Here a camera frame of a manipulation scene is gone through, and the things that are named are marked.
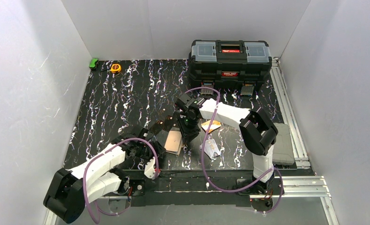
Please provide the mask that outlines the beige card holder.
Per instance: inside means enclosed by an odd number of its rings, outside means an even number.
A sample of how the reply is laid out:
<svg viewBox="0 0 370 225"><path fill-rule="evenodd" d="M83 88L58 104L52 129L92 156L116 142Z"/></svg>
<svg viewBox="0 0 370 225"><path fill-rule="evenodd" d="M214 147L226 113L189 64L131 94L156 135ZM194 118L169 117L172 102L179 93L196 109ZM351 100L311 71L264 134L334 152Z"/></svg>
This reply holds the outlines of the beige card holder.
<svg viewBox="0 0 370 225"><path fill-rule="evenodd" d="M164 147L167 153L179 155L184 147L181 132L179 130L169 131Z"/></svg>

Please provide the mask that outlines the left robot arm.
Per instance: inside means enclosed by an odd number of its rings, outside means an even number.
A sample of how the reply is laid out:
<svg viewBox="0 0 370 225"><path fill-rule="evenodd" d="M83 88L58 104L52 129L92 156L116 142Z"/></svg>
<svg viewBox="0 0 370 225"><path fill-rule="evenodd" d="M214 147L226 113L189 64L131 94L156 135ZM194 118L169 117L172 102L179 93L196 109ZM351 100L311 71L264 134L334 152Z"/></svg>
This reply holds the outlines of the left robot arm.
<svg viewBox="0 0 370 225"><path fill-rule="evenodd" d="M121 164L140 160L146 178L154 180L166 149L157 140L157 125L146 129L139 125L125 128L97 155L72 169L59 169L53 176L43 205L66 223L79 218L84 208L100 197L117 193L131 195L130 176Z"/></svg>

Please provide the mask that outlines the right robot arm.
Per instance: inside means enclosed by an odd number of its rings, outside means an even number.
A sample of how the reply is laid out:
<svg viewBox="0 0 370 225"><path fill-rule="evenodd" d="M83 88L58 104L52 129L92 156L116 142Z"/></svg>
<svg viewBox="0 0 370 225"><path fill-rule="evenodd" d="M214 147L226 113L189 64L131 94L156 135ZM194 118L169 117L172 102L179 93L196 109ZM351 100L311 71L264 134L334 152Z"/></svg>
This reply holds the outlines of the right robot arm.
<svg viewBox="0 0 370 225"><path fill-rule="evenodd" d="M184 93L175 102L181 111L177 123L184 143L198 137L199 121L216 120L240 131L253 158L253 183L267 189L274 179L273 148L278 129L262 108L239 108L213 98L193 98Z"/></svg>

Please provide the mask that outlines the white card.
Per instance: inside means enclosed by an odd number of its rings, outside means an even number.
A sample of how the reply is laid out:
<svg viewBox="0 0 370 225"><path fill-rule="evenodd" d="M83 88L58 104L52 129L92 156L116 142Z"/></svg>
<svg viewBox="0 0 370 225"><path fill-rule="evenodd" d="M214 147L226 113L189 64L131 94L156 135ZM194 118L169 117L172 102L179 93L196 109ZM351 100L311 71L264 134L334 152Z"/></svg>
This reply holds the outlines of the white card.
<svg viewBox="0 0 370 225"><path fill-rule="evenodd" d="M215 160L221 156L221 151L214 139L207 139L204 144L200 145L200 151L203 152L203 155L206 155L209 159Z"/></svg>

